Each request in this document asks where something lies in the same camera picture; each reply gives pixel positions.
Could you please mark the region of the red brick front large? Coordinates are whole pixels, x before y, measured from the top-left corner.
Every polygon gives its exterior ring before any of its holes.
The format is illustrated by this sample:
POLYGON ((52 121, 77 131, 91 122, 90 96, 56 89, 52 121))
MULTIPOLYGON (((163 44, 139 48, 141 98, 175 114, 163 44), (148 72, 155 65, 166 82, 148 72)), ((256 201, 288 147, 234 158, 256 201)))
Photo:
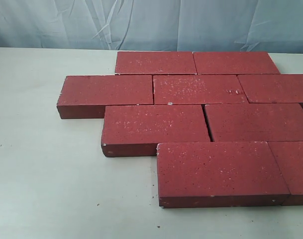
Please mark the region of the red brick front large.
POLYGON ((163 208, 276 206, 290 195, 267 142, 157 146, 163 208))

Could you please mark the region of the red brick with white chip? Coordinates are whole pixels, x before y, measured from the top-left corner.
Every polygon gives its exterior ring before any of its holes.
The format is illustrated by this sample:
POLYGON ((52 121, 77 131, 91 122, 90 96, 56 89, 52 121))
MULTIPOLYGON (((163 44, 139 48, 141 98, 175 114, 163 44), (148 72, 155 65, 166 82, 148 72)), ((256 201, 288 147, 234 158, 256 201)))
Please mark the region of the red brick with white chip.
POLYGON ((154 104, 242 104, 248 100, 235 75, 155 75, 154 104))

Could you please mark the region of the light blue backdrop cloth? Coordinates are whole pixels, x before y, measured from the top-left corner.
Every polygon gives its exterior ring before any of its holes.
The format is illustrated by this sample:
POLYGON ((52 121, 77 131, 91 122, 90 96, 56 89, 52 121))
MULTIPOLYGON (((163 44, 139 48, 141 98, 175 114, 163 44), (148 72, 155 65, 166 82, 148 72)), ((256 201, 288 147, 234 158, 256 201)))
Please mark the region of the light blue backdrop cloth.
POLYGON ((303 53, 303 0, 0 0, 0 47, 303 53))

